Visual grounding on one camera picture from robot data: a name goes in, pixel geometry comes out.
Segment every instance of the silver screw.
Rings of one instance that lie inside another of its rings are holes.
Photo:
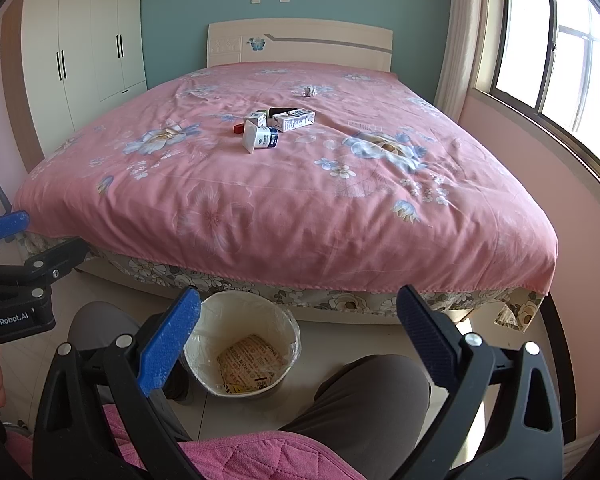
[[[58,347],[58,355],[67,355],[71,351],[71,345],[69,343],[62,343]]]
[[[123,334],[121,336],[118,336],[118,339],[116,339],[116,346],[118,348],[127,348],[131,346],[131,342],[133,340],[134,339],[129,334]]]
[[[482,344],[482,338],[475,332],[469,332],[464,336],[464,340],[469,346],[480,346]]]
[[[531,355],[538,355],[540,353],[540,347],[533,341],[525,343],[525,350]]]

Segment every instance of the white trash can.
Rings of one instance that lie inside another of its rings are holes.
[[[252,334],[259,335],[282,356],[284,365],[270,386],[243,394],[229,394],[216,358],[229,346]],[[245,398],[259,396],[285,377],[300,355],[300,327],[286,308],[250,292],[216,292],[202,302],[200,320],[184,345],[185,366],[213,395]]]

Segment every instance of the headboard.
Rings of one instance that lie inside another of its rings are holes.
[[[394,32],[357,23],[261,18],[209,25],[206,66],[249,61],[312,61],[391,69]]]

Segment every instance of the black baseboard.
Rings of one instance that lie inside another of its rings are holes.
[[[576,384],[573,379],[569,346],[564,336],[558,311],[555,308],[554,299],[550,293],[542,301],[540,313],[554,355],[555,372],[558,377],[558,390],[560,391],[562,435],[564,443],[568,444],[576,440]]]

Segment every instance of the white tiled floor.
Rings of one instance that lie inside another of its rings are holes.
[[[13,261],[13,248],[2,247],[7,261]],[[56,327],[50,332],[3,345],[2,368],[8,394],[3,420],[23,420],[33,429],[40,395],[56,347],[65,341],[75,313],[85,303],[109,301],[127,311],[139,322],[151,314],[163,312],[171,300],[139,292],[102,280],[87,273],[72,272],[53,285]],[[496,306],[483,308],[471,318],[471,326],[493,345],[518,348],[533,339],[553,360],[542,320],[535,320],[527,333],[519,334],[495,326]],[[259,430],[274,430],[292,420],[312,402],[319,384],[341,365],[373,353],[397,353],[419,361],[417,354],[399,325],[351,325],[299,322],[302,353],[283,383],[263,399],[226,400],[207,395],[196,385],[194,401],[181,406],[173,403],[178,418],[192,438],[213,438]],[[464,323],[464,332],[470,330]],[[446,399],[446,391],[434,387],[424,431],[429,427]],[[486,402],[486,413],[494,401],[493,392]],[[469,442],[459,460],[471,457],[484,431],[484,413],[479,413]]]

